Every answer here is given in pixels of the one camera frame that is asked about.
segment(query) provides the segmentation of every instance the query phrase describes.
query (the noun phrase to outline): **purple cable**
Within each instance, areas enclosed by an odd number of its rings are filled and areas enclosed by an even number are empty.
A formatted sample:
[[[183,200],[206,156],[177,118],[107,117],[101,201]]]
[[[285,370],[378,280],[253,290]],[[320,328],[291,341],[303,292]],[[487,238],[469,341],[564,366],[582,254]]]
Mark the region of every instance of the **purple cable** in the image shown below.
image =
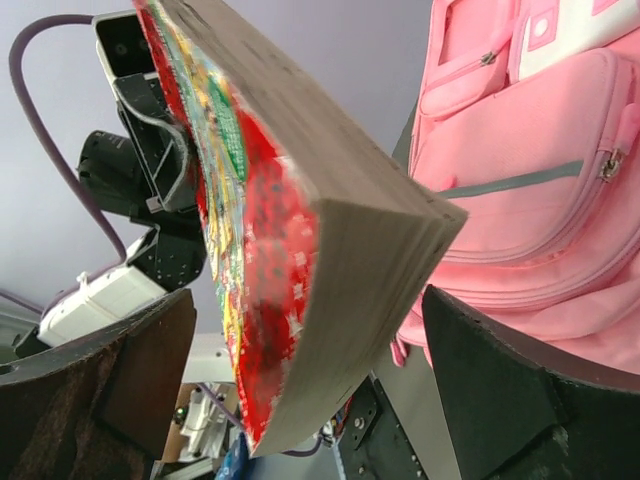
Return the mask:
[[[13,41],[13,45],[11,45],[11,51],[9,52],[9,73],[11,75],[13,89],[16,92],[18,100],[20,101],[20,105],[22,105],[22,109],[24,110],[29,123],[31,124],[31,128],[33,128],[36,137],[38,137],[38,140],[42,144],[42,147],[49,155],[49,158],[51,158],[51,161],[55,165],[60,175],[62,175],[64,181],[67,183],[67,185],[69,185],[69,188],[71,188],[76,197],[78,197],[78,200],[80,200],[89,215],[91,215],[100,229],[107,236],[118,254],[117,262],[114,262],[111,265],[108,265],[100,269],[99,271],[89,275],[89,281],[95,280],[103,273],[125,262],[127,259],[127,250],[116,231],[113,229],[107,218],[100,210],[100,207],[98,207],[93,198],[91,198],[91,196],[84,190],[75,174],[73,173],[73,170],[71,170],[71,167],[69,167],[67,162],[65,162],[62,154],[60,153],[60,150],[51,138],[51,135],[49,135],[47,128],[45,127],[42,119],[40,118],[40,115],[38,114],[38,110],[33,104],[33,100],[31,99],[31,95],[29,95],[29,90],[27,89],[27,85],[24,81],[24,74],[22,72],[22,59],[24,57],[24,52],[27,48],[27,45],[29,45],[29,42],[39,33],[44,32],[45,30],[49,30],[50,28],[60,27],[63,25],[91,25],[92,20],[93,16],[91,15],[53,15],[51,17],[41,18],[40,20],[36,20],[35,22],[25,27],[18,34],[16,39]],[[41,313],[41,315],[44,317],[44,315],[46,315],[46,313],[53,306],[55,306],[70,294],[76,292],[78,288],[79,284],[76,284],[74,287],[59,293],[44,308],[43,311],[36,313]],[[13,294],[2,296],[22,307],[25,307],[22,304],[24,302],[19,303],[20,299]]]
[[[236,427],[238,427],[242,432],[245,431],[242,421],[240,421],[238,417],[236,417],[233,413],[229,411],[227,407],[224,406],[224,403],[218,399],[218,396],[215,394],[215,392],[213,392],[204,383],[198,383],[198,387],[211,399],[211,401],[215,404],[215,406],[218,407],[222,411],[222,413],[225,414],[225,416],[229,419],[231,423],[233,423]],[[318,435],[318,438],[316,439],[316,444],[311,448],[311,450],[303,450],[303,451],[287,450],[286,452],[282,452],[282,454],[287,455],[289,457],[296,457],[296,458],[311,457],[312,455],[315,455],[318,452],[318,450],[320,450],[321,445],[322,445],[322,439],[320,438],[320,435]]]
[[[30,312],[33,312],[37,315],[42,315],[42,307],[39,305],[36,305],[35,303],[31,303],[29,300],[25,300],[24,298],[11,293],[11,292],[7,292],[6,290],[0,288],[0,297],[4,298],[5,300],[9,300],[11,303],[15,303],[16,305],[18,305],[19,307],[24,308],[25,310],[28,310]]]

